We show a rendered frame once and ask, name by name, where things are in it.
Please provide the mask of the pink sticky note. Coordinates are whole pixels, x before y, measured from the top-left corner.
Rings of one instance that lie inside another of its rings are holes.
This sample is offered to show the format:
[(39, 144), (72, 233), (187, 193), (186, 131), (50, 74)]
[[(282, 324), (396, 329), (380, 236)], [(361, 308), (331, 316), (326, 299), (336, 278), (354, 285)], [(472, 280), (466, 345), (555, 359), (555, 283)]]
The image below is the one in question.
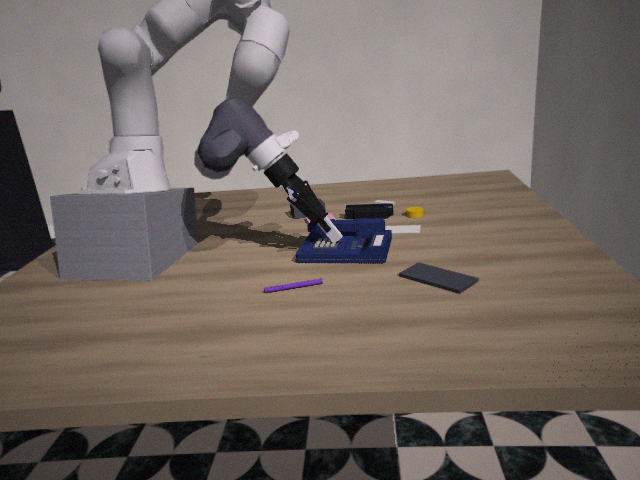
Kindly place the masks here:
[[(329, 214), (327, 215), (327, 217), (328, 217), (329, 219), (335, 219), (335, 220), (336, 220), (336, 218), (333, 216), (333, 214), (332, 214), (332, 213), (329, 213)], [(307, 217), (306, 217), (306, 221), (307, 221), (307, 223), (308, 223), (308, 224), (310, 223), (310, 220), (309, 220)]]

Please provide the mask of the purple thin rod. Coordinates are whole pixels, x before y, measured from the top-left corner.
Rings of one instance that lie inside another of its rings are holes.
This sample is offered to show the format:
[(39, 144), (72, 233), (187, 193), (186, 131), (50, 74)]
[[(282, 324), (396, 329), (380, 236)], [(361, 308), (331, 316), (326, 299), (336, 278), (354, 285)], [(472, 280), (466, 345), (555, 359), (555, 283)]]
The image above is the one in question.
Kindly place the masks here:
[(265, 293), (270, 293), (270, 292), (283, 291), (283, 290), (306, 287), (306, 286), (312, 286), (312, 285), (318, 285), (318, 284), (323, 284), (323, 280), (322, 279), (316, 279), (316, 280), (309, 280), (309, 281), (303, 281), (303, 282), (297, 282), (297, 283), (291, 283), (291, 284), (267, 287), (267, 288), (264, 288), (264, 291), (265, 291)]

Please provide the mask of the dark blue telephone handset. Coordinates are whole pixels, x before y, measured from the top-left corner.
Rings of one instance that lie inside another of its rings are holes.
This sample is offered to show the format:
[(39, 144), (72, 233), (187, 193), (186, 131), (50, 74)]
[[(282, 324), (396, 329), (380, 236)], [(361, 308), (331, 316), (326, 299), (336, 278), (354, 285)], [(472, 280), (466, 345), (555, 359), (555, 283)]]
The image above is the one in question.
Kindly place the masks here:
[[(385, 228), (385, 220), (383, 218), (367, 218), (355, 220), (335, 220), (330, 219), (339, 232), (355, 231), (359, 233), (382, 232)], [(308, 232), (324, 233), (318, 224), (314, 225), (311, 221), (308, 224)]]

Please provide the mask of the yellow short cylinder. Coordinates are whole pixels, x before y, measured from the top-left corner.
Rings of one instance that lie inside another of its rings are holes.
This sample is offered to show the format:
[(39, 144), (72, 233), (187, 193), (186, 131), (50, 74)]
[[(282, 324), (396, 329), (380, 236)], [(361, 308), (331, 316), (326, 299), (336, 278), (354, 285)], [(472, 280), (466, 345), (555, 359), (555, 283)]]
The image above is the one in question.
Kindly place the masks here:
[(422, 207), (409, 207), (406, 209), (406, 216), (409, 218), (420, 218), (424, 215)]

